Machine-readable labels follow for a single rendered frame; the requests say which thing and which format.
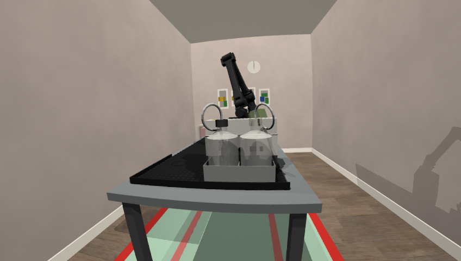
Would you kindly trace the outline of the white plastic bottle with black cap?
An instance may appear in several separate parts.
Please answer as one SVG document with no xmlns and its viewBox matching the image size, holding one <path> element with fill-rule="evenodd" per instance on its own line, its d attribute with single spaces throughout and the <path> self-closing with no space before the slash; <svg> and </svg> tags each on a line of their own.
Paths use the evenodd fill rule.
<svg viewBox="0 0 461 261">
<path fill-rule="evenodd" d="M 217 132 L 207 137 L 209 166 L 238 166 L 238 136 L 227 131 L 228 119 L 215 124 Z"/>
</svg>

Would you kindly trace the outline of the black perforated breadboard table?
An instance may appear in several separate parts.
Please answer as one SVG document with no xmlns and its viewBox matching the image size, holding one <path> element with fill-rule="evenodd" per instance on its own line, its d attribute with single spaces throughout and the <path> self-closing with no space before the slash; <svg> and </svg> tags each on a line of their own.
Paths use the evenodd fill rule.
<svg viewBox="0 0 461 261">
<path fill-rule="evenodd" d="M 165 160 L 139 178 L 204 181 L 203 165 L 206 163 L 205 137 Z M 277 162 L 275 182 L 287 182 Z"/>
</svg>

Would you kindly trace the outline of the white plastic bottle with beige cap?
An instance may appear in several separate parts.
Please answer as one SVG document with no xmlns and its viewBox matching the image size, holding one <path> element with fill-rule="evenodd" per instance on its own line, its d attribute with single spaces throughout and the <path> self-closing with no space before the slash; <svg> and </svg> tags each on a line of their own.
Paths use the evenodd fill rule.
<svg viewBox="0 0 461 261">
<path fill-rule="evenodd" d="M 272 166 L 272 135 L 261 131 L 262 118 L 249 119 L 249 126 L 240 136 L 241 166 Z"/>
</svg>

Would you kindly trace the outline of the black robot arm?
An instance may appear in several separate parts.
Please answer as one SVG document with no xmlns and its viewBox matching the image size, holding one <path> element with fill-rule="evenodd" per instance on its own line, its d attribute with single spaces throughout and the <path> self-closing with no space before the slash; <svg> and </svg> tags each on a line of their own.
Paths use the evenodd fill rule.
<svg viewBox="0 0 461 261">
<path fill-rule="evenodd" d="M 229 117 L 229 119 L 243 119 L 248 116 L 247 109 L 244 107 L 248 106 L 248 112 L 255 110 L 255 96 L 252 89 L 248 89 L 245 82 L 240 74 L 240 71 L 236 65 L 236 58 L 234 53 L 228 53 L 222 56 L 221 64 L 223 67 L 226 66 L 230 83 L 233 89 L 233 100 L 235 105 L 235 115 L 237 117 Z"/>
</svg>

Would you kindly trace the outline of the grey two-compartment bottle holder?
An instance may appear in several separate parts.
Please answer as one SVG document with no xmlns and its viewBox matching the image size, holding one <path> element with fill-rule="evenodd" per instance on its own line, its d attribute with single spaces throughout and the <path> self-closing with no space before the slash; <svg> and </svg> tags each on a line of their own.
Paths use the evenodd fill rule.
<svg viewBox="0 0 461 261">
<path fill-rule="evenodd" d="M 204 181 L 207 182 L 275 182 L 276 166 L 241 166 L 239 156 L 238 166 L 205 166 L 203 165 Z"/>
</svg>

